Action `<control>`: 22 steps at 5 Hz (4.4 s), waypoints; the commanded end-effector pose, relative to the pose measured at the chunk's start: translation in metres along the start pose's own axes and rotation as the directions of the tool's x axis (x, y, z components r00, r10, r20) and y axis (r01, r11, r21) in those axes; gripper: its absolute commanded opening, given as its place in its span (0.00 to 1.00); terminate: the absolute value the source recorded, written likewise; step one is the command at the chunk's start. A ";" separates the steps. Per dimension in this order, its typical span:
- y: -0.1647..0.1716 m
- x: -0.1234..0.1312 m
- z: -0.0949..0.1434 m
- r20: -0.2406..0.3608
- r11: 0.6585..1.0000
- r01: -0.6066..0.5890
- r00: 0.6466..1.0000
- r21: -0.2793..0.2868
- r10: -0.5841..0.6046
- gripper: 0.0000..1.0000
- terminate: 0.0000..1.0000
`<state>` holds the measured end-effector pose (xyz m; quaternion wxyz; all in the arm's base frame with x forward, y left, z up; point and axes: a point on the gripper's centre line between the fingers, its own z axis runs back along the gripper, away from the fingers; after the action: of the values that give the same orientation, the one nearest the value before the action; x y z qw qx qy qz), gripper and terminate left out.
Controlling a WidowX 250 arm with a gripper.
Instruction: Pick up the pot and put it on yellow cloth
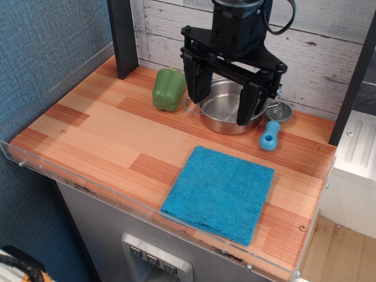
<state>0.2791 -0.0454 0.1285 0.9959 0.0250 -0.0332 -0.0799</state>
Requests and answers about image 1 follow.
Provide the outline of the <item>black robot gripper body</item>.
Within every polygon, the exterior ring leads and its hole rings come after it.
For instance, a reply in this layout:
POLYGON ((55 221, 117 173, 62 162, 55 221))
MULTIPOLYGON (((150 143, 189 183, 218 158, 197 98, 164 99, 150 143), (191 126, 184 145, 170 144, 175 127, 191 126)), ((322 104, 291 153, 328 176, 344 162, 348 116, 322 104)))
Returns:
POLYGON ((287 65, 265 47, 267 33, 274 36, 287 31, 284 26, 273 30, 269 24, 272 1, 213 1, 210 29, 186 25, 181 33, 184 46, 207 58, 207 68, 242 87, 249 82, 261 85, 268 98, 281 92, 281 77, 287 65))

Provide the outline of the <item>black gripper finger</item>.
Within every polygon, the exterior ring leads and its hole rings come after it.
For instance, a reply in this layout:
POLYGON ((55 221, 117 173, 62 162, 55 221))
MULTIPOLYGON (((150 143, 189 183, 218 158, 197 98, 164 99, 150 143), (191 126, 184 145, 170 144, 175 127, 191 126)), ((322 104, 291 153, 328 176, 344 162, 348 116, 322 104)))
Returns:
POLYGON ((267 92, 261 85, 253 82, 244 85, 240 93, 237 124, 239 126, 248 125, 259 103, 263 106, 267 98, 267 92))
POLYGON ((207 68, 207 61, 189 49, 183 55, 187 90, 194 103, 199 103, 210 93, 213 71, 207 68))

